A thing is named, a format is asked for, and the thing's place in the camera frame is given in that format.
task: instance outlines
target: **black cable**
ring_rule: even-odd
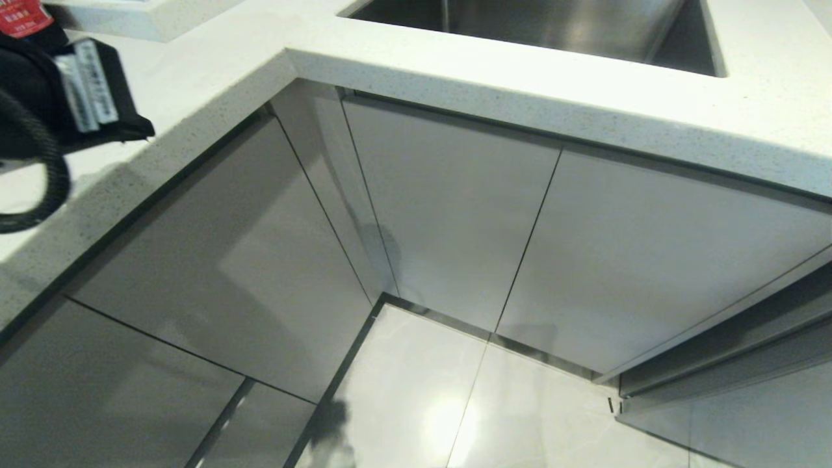
[[[47,190],[33,209],[23,213],[0,213],[0,234],[25,231],[50,217],[69,198],[69,168],[57,139],[26,106],[0,87],[0,119],[17,127],[29,137],[39,162],[47,170]]]

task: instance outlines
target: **speckled countertop surface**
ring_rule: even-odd
[[[297,77],[832,197],[832,38],[802,0],[707,0],[723,78],[337,16],[354,3],[246,0],[169,43],[94,35],[119,49],[158,136],[70,155],[69,203],[0,236],[0,329]],[[39,179],[1,176],[0,211],[36,198]]]

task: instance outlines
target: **red tag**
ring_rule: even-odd
[[[0,31],[11,37],[26,37],[54,22],[41,0],[0,0]]]

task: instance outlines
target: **sink basin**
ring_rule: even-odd
[[[373,0],[349,17],[721,76],[702,0]]]

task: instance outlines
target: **gray cabinet door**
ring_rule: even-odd
[[[563,151],[499,334],[622,371],[832,243],[828,207],[638,164]]]
[[[314,406],[255,384],[205,457],[203,468],[283,466]]]
[[[400,296],[493,331],[560,146],[387,102],[344,109]]]
[[[154,206],[72,295],[311,401],[324,394],[370,310],[271,117]]]
[[[243,377],[71,302],[54,307],[0,351],[0,465],[184,466]]]

